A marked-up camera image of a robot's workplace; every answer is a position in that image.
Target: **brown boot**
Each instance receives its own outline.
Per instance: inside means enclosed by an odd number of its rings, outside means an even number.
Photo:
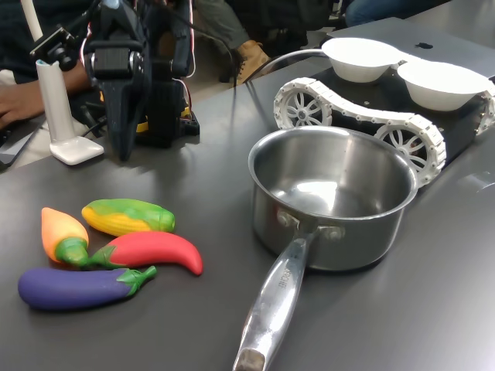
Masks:
[[[237,85],[241,85],[258,67],[267,63],[270,58],[253,40],[245,42],[237,50],[243,59],[237,75]]]

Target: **pepper stem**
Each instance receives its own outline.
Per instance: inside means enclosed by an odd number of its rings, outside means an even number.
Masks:
[[[87,241],[79,237],[61,240],[56,245],[55,258],[76,267],[86,266],[89,263]]]
[[[115,245],[103,246],[92,257],[90,257],[88,263],[91,265],[101,265],[106,268],[122,268],[124,265],[114,264],[111,262],[111,255],[117,248]]]

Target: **toy carrot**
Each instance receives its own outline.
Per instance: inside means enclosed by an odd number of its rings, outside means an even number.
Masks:
[[[87,231],[72,216],[48,207],[43,208],[41,238],[46,255],[51,260],[78,267],[87,264]]]

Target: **jeans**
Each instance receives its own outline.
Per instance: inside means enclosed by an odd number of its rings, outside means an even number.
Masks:
[[[346,24],[353,27],[390,17],[407,18],[438,3],[438,0],[354,0],[346,10]]]
[[[225,0],[196,0],[196,8],[207,31],[225,41],[229,48],[237,49],[249,40],[248,33]]]

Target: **stainless steel saucepan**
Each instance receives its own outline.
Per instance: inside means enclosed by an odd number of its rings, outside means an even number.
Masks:
[[[347,271],[388,251],[418,190],[408,160],[356,131],[276,131],[249,154],[253,226],[280,253],[247,317],[234,371],[265,371],[294,312],[306,266]]]

